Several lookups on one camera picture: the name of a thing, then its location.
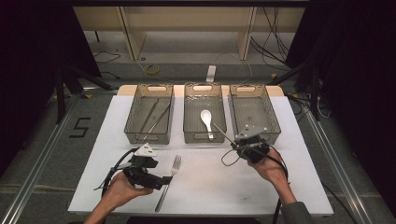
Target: white spoon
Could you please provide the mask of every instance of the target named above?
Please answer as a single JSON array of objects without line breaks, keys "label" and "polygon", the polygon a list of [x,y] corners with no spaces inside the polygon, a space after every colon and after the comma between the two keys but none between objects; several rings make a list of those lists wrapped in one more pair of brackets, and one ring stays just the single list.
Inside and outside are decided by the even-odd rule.
[{"label": "white spoon", "polygon": [[201,120],[206,125],[207,131],[209,132],[209,140],[213,140],[212,128],[210,127],[210,122],[212,120],[212,114],[208,110],[203,110],[201,112]]}]

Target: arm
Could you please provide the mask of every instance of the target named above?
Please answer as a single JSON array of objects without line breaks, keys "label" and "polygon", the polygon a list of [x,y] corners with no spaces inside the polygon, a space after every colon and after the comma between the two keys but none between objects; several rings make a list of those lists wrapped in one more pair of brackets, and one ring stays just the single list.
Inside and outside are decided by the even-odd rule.
[{"label": "arm", "polygon": [[[277,161],[282,161],[280,154],[272,148],[268,155]],[[305,205],[297,202],[285,172],[279,164],[269,159],[263,159],[257,163],[249,162],[248,165],[253,167],[262,178],[268,180],[276,189],[282,203],[281,211],[286,223],[313,223]]]},{"label": "arm", "polygon": [[123,172],[118,173],[111,180],[110,187],[102,197],[99,204],[93,209],[85,224],[102,223],[106,216],[116,208],[123,206],[133,198],[152,193],[152,189],[137,189],[128,182]]}]

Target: black sleeve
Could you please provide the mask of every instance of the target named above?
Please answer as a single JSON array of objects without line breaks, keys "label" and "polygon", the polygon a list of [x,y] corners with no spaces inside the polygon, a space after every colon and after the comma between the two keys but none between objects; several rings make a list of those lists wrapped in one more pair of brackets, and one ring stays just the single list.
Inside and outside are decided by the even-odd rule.
[{"label": "black sleeve", "polygon": [[280,211],[282,211],[282,216],[286,224],[314,223],[304,203],[290,203],[286,206],[282,206]]}]

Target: white tabletop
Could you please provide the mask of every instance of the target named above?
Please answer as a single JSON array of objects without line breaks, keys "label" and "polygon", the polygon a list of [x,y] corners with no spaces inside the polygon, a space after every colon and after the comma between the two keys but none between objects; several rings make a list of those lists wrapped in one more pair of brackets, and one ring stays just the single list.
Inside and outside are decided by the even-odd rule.
[{"label": "white tabletop", "polygon": [[[233,126],[226,97],[224,96],[223,103],[227,135],[233,139]],[[129,143],[123,132],[133,98],[133,96],[113,97],[92,154],[70,203],[69,212],[87,214],[92,211],[100,201],[102,192],[100,189],[93,189],[103,182],[110,167],[134,146]],[[313,216],[331,215],[332,208],[320,184],[287,97],[271,97],[271,102],[282,131],[274,147],[282,154],[288,166],[290,186],[297,200],[304,202]],[[247,166],[245,160],[241,159],[229,167],[222,164],[221,157],[231,149],[227,140],[224,144],[211,146],[185,144],[183,104],[183,96],[178,95],[175,98],[169,145],[151,145],[158,152],[158,156],[154,159],[159,162],[156,168],[148,170],[153,175],[170,175],[176,154],[182,158],[180,170],[172,180],[161,211],[155,213],[154,209],[163,191],[154,190],[148,196],[133,199],[116,209],[114,213],[162,217],[272,215],[278,198],[272,185]]]}]

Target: gray carpet floor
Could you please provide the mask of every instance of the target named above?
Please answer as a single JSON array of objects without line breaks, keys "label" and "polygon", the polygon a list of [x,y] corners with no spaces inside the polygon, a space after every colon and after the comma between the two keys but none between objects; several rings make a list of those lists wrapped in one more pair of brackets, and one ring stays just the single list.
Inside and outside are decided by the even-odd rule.
[{"label": "gray carpet floor", "polygon": [[[188,81],[205,81],[207,64],[160,64],[161,71],[155,78],[146,77],[141,68],[136,63],[126,64],[99,64],[103,72],[111,72],[119,76],[114,78],[109,73],[103,73],[102,79],[113,86],[138,83],[164,83],[173,82],[180,84],[185,79]],[[247,83],[268,83],[271,81],[270,74],[277,70],[265,65],[251,65],[253,76],[247,66],[241,65],[219,65],[216,73],[216,81],[222,84],[240,83],[248,80]],[[294,92],[292,87],[295,78],[281,84],[285,93]],[[86,80],[80,81],[84,87],[94,87]],[[99,133],[106,111],[114,93],[106,93],[100,89],[86,91],[84,96],[78,99],[73,109],[69,121],[65,124],[62,135],[51,154],[45,169],[40,176],[36,188],[29,198],[28,203],[19,218],[18,223],[68,223],[72,221],[83,221],[85,217],[67,212],[67,207],[72,200],[74,190],[85,168],[85,164],[90,157],[90,153]],[[295,113],[299,111],[299,106],[290,102]],[[324,182],[335,195],[350,208],[344,192],[341,190],[337,179],[323,153],[323,149],[315,137],[315,134],[304,113],[297,114],[296,119],[307,144],[309,153],[317,169],[319,178]],[[71,135],[82,134],[82,130],[74,130],[79,118],[90,118],[82,120],[81,125],[88,127],[85,137],[72,138]],[[45,147],[50,138],[52,130],[55,128],[57,119],[57,104],[55,99],[50,99],[31,136],[27,139],[26,148],[21,150],[17,157],[8,167],[5,174],[0,179],[0,216],[6,213],[10,203],[17,194],[21,184],[28,176],[41,150]],[[395,218],[388,210],[381,196],[375,189],[370,178],[364,172],[359,160],[355,158],[340,129],[337,119],[329,117],[320,119],[331,143],[336,150],[337,156],[341,160],[346,172],[354,187],[364,201],[367,211],[374,223],[396,223]],[[335,198],[328,193],[334,214],[330,217],[316,217],[316,223],[352,223],[345,209]],[[110,216],[107,223],[125,223],[128,217]],[[262,223],[271,223],[271,217],[260,218]]]}]

